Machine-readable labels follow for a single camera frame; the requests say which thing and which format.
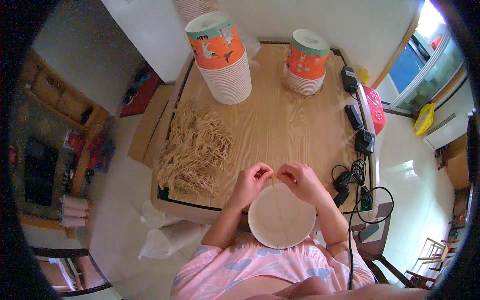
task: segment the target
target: yellow bag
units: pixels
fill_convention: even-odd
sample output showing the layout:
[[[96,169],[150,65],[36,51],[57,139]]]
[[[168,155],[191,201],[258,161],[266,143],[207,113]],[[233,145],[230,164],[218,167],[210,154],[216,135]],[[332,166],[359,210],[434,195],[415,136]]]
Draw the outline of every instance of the yellow bag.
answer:
[[[420,110],[419,118],[417,119],[417,121],[415,122],[415,126],[413,127],[413,132],[416,135],[423,134],[432,125],[434,112],[434,103],[429,103],[422,107],[422,109]]]

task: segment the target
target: clear plastic bag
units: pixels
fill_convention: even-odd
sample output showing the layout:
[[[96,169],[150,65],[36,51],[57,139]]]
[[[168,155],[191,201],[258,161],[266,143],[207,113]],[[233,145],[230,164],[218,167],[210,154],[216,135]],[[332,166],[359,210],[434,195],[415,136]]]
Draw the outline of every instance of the clear plastic bag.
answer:
[[[249,34],[245,29],[237,25],[237,32],[247,51],[248,64],[250,65],[250,74],[255,73],[260,68],[260,64],[253,60],[255,55],[260,51],[260,42]]]
[[[150,200],[147,200],[142,209],[140,221],[151,229],[158,229],[182,221],[182,218],[165,214],[156,209]]]
[[[204,228],[204,225],[183,220],[161,229],[151,229],[138,259],[141,260],[142,256],[154,259],[169,258],[199,238]]]

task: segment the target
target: orange paper cup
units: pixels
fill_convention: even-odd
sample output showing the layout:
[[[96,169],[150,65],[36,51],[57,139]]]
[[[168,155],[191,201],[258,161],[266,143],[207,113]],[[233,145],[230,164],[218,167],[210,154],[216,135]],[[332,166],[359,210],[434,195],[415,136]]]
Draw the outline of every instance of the orange paper cup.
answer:
[[[197,65],[203,69],[228,67],[245,51],[236,25],[222,12],[210,12],[195,18],[185,30]]]

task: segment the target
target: twine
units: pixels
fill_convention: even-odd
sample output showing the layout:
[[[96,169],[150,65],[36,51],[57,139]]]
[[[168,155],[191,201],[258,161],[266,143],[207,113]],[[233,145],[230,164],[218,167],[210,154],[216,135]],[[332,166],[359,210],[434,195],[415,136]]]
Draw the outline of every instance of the twine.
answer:
[[[217,113],[206,107],[199,114],[194,101],[187,102],[177,108],[169,141],[153,167],[159,187],[216,195],[231,148],[231,134]]]

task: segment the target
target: white floor tile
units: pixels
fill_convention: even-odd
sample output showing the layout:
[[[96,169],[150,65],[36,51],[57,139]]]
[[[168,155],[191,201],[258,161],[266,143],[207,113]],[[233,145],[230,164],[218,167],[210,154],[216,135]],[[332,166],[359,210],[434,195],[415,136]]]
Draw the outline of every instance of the white floor tile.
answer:
[[[141,117],[117,120],[116,153],[108,174],[96,176],[90,188],[91,225],[81,232],[81,240],[124,299],[169,299],[173,278],[196,245],[165,260],[138,259],[150,230],[140,216],[143,204],[150,200],[152,171],[127,153]]]
[[[402,273],[425,274],[429,266],[419,268],[417,259],[428,251],[426,238],[441,241],[448,233],[453,186],[446,172],[436,169],[434,152],[413,133],[411,119],[386,114],[386,121],[378,138],[380,183],[392,193],[395,208],[384,256]]]

